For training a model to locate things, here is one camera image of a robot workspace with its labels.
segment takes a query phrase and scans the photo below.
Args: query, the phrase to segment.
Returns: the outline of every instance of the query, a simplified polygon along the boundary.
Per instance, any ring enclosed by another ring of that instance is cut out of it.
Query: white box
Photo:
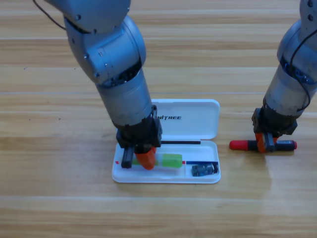
[[[179,169],[155,166],[146,170],[133,165],[121,167],[124,149],[117,144],[112,178],[125,183],[216,183],[221,178],[217,145],[210,141],[217,135],[220,105],[213,99],[153,99],[163,128],[162,141],[195,141],[197,144],[162,144],[156,154],[181,154],[184,161],[217,162],[218,172],[194,177],[192,165]]]

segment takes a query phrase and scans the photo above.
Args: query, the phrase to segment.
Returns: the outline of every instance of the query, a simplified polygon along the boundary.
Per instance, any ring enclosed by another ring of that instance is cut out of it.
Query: small metal part
[[[268,132],[262,133],[265,151],[273,152],[275,150],[275,143],[273,135]]]
[[[214,166],[212,163],[204,165],[194,165],[192,167],[192,175],[194,177],[201,177],[214,174]]]
[[[308,3],[307,3],[307,5],[308,5],[309,7],[313,7],[313,5],[314,5],[314,4],[313,4],[313,1],[312,1],[312,0],[309,0]]]
[[[313,21],[313,20],[314,20],[313,15],[309,14],[309,15],[308,15],[308,20],[309,20],[309,21]]]
[[[134,146],[128,146],[124,148],[121,167],[124,169],[129,169],[132,167],[132,160],[134,154]]]

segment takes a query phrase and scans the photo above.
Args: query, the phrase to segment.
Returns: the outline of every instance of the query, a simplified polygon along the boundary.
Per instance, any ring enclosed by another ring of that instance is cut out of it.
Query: black strip
[[[187,140],[162,140],[161,144],[190,144],[190,145],[200,145],[200,141],[187,141]]]

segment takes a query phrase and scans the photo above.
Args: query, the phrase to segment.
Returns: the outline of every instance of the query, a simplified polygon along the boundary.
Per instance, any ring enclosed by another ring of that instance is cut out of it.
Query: box lid
[[[152,99],[163,128],[162,140],[213,139],[220,105],[213,99]]]

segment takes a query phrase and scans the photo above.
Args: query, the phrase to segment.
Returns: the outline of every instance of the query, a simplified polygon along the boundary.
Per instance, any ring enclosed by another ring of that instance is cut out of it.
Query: robotic arm
[[[150,170],[162,127],[142,70],[146,48],[127,16],[131,0],[45,0],[64,16],[68,42],[78,63],[96,84],[124,148],[121,166],[133,153]]]
[[[278,137],[291,135],[317,90],[317,0],[301,0],[301,19],[283,37],[274,78],[253,116],[260,152],[273,151]]]

